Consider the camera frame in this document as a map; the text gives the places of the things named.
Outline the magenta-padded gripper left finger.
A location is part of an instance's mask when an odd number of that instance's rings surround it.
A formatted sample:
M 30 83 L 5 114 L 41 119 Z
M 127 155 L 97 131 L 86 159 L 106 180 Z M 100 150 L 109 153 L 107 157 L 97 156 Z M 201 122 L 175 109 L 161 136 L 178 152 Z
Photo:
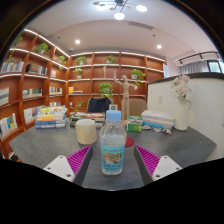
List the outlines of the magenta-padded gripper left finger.
M 93 146 L 88 145 L 69 156 L 59 155 L 44 170 L 81 186 L 92 155 Z

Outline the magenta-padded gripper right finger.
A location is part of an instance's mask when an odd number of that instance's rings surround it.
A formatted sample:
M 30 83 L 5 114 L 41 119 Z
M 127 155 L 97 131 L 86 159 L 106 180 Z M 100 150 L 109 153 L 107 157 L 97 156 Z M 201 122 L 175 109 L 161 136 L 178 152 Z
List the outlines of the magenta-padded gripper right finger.
M 181 167 L 169 156 L 159 157 L 138 145 L 134 146 L 134 156 L 145 185 L 181 170 Z

